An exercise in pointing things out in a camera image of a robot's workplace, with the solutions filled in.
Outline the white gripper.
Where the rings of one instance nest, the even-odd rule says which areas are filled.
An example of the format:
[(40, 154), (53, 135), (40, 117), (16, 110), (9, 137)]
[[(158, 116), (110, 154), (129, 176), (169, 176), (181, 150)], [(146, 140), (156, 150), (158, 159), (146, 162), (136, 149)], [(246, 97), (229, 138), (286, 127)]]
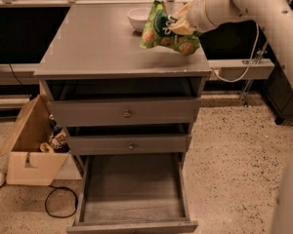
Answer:
[(230, 0), (192, 0), (173, 15), (178, 20), (187, 14), (187, 20), (172, 23), (169, 29), (178, 35), (191, 35), (195, 30), (208, 32), (232, 22), (232, 12)]

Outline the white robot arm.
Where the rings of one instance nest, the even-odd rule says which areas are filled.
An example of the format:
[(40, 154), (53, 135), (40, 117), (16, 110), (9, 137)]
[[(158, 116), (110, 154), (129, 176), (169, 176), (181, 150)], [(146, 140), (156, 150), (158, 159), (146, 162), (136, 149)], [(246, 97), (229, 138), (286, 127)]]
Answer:
[[(227, 22), (255, 21), (264, 32), (293, 90), (293, 11), (287, 0), (192, 0), (169, 28), (178, 34), (204, 33)], [(293, 155), (285, 169), (272, 234), (293, 234)]]

